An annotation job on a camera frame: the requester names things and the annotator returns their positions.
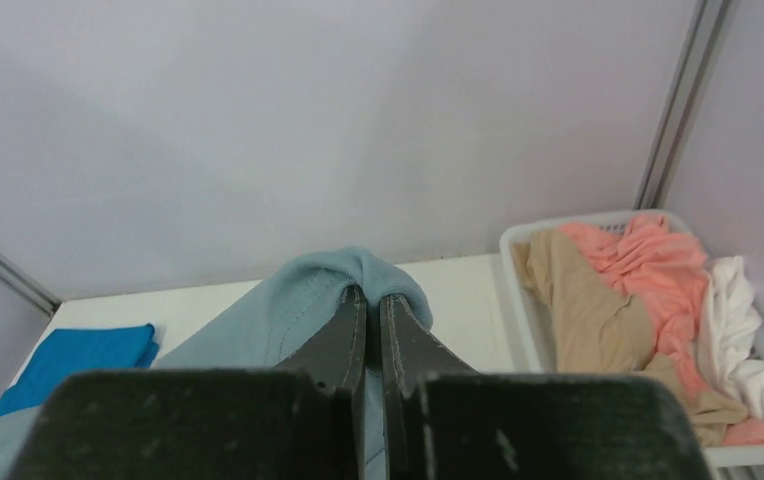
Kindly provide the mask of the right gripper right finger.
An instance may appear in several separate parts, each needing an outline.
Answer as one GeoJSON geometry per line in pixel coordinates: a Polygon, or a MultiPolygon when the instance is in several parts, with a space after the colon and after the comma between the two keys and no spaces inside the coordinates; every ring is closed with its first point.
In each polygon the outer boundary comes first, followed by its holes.
{"type": "Polygon", "coordinates": [[[431,435],[425,432],[428,415],[421,404],[423,384],[436,374],[470,374],[475,369],[417,319],[401,294],[381,301],[379,323],[387,475],[390,479],[424,479],[431,435]]]}

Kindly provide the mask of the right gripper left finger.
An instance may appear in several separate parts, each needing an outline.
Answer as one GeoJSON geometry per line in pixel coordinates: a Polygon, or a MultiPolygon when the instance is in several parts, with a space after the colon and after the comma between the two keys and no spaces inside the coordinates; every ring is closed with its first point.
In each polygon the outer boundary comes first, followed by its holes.
{"type": "Polygon", "coordinates": [[[367,305],[348,287],[333,317],[276,365],[300,382],[288,466],[299,479],[365,476],[367,305]]]}

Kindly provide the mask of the grey-blue t shirt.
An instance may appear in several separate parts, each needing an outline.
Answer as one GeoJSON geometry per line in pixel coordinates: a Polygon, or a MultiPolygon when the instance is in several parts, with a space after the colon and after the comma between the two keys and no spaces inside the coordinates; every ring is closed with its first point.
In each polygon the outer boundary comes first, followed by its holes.
{"type": "MultiPolygon", "coordinates": [[[[369,310],[388,295],[403,295],[426,330],[429,302],[406,272],[359,248],[297,257],[257,284],[151,369],[272,367],[293,354],[335,314],[345,290],[357,285],[369,310]]],[[[387,479],[381,367],[369,366],[365,387],[365,478],[387,479]]],[[[0,418],[0,479],[4,479],[39,407],[0,418]]]]}

